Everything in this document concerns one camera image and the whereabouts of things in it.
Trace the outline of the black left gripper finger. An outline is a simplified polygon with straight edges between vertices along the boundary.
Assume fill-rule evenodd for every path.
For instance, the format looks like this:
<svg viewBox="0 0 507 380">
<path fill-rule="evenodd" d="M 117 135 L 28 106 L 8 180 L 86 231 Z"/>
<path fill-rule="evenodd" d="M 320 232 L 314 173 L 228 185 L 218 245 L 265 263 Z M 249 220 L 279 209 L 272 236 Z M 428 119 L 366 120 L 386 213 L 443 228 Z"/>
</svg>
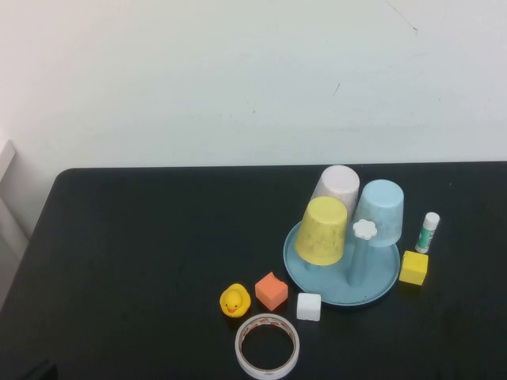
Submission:
<svg viewBox="0 0 507 380">
<path fill-rule="evenodd" d="M 58 369 L 55 362 L 45 359 L 23 374 L 23 380 L 57 380 Z"/>
</svg>

